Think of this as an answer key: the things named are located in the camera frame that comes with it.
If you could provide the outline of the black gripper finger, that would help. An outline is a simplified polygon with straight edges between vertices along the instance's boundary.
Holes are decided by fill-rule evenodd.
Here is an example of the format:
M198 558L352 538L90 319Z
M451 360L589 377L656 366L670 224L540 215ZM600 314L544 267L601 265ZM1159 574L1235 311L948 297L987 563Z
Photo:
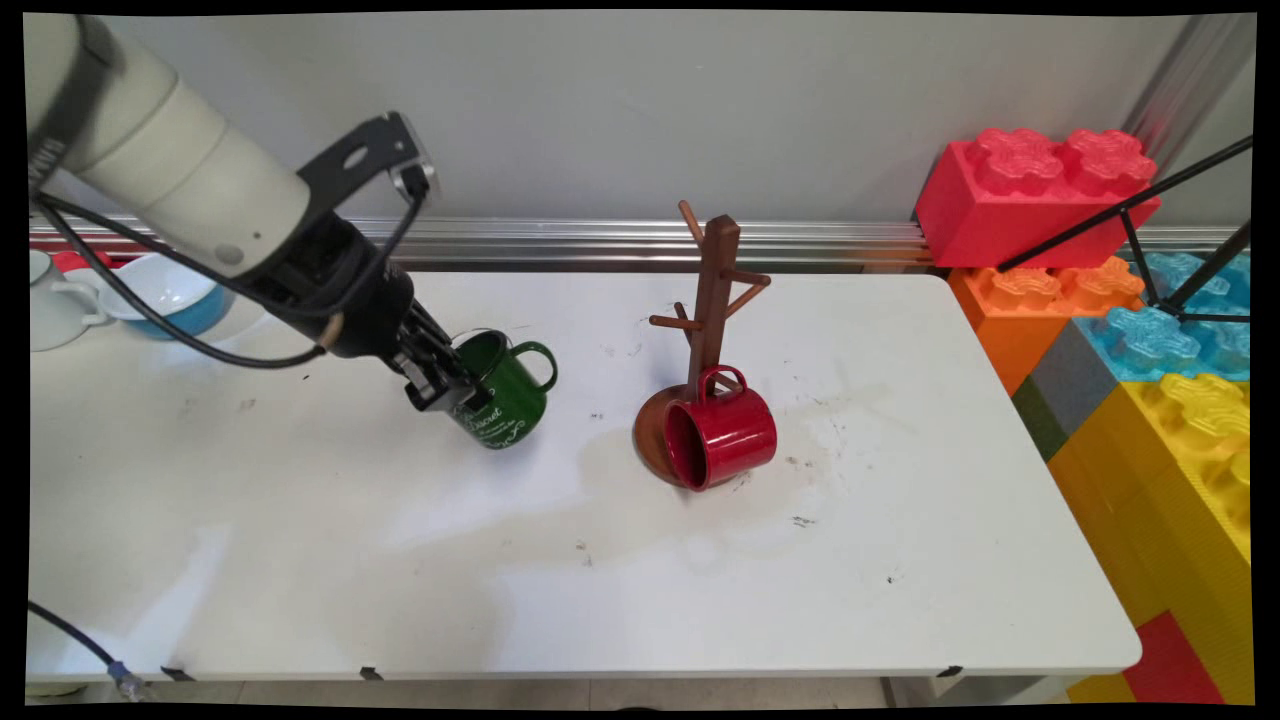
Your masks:
M492 401L484 380L493 364L485 354L471 357L460 348L440 345L406 345L404 392L420 413L480 413Z
M452 338L417 300L410 304L408 310L408 356L422 369L462 368Z

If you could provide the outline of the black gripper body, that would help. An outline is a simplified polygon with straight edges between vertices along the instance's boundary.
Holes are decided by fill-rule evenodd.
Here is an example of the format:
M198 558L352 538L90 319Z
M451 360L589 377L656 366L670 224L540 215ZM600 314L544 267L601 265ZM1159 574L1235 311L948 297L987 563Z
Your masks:
M419 360L419 327L411 318L413 282L351 222L329 211L282 250L276 263L244 277L244 286L276 309L273 314L311 340L320 340L330 315L303 315L297 307L329 307L344 297L364 272L378 269L338 313L343 325L329 352L338 357L398 356Z

